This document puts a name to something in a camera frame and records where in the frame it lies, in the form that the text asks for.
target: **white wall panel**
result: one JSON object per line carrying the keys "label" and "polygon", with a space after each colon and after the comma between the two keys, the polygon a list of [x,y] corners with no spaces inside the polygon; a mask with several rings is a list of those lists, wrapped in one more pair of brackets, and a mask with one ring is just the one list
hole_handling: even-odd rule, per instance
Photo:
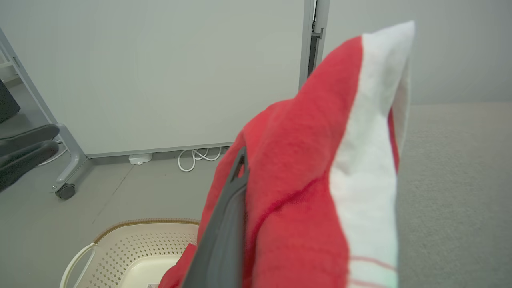
{"label": "white wall panel", "polygon": [[88,155],[234,140],[298,89],[303,1],[0,0],[0,27]]}
{"label": "white wall panel", "polygon": [[323,57],[343,41],[416,22],[413,103],[512,101],[512,1],[330,0]]}

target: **basket rim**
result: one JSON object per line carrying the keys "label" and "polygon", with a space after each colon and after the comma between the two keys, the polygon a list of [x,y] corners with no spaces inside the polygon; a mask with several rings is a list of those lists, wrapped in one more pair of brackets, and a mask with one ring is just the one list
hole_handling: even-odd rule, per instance
{"label": "basket rim", "polygon": [[108,233],[112,232],[113,230],[116,230],[118,228],[124,227],[124,226],[132,226],[132,225],[140,225],[140,224],[156,224],[156,223],[176,223],[176,224],[192,224],[199,226],[199,220],[191,219],[191,218],[143,218],[143,219],[136,219],[136,220],[128,220],[119,222],[117,224],[114,224],[107,229],[105,229],[103,232],[101,232],[96,238],[94,238],[93,243],[98,244],[98,242],[103,239]]}

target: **beige plastic basket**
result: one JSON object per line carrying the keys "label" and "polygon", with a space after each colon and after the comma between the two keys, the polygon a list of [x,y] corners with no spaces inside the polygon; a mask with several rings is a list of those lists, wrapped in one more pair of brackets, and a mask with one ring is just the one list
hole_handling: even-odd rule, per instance
{"label": "beige plastic basket", "polygon": [[76,263],[93,250],[74,288],[147,288],[180,259],[189,243],[196,244],[199,221],[153,218],[125,221],[101,233],[71,260],[60,288]]}

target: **gray floor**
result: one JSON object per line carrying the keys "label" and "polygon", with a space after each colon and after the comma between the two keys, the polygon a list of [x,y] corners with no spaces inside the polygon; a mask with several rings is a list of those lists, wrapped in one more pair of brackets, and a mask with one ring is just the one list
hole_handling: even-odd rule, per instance
{"label": "gray floor", "polygon": [[[402,287],[512,283],[511,112],[512,104],[411,109],[397,199]],[[218,162],[183,173],[175,157],[88,161],[77,194],[61,201],[51,186],[65,154],[0,193],[2,286],[57,287],[71,258],[117,222],[199,219]]]}

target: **towel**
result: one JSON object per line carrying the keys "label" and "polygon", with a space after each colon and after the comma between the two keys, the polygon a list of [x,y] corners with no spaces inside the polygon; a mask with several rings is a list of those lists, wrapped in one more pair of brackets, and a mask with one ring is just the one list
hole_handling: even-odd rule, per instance
{"label": "towel", "polygon": [[[246,146],[244,287],[396,287],[395,196],[414,23],[350,39],[294,99],[252,119],[217,167],[198,242]],[[159,288],[178,287],[189,245]]]}

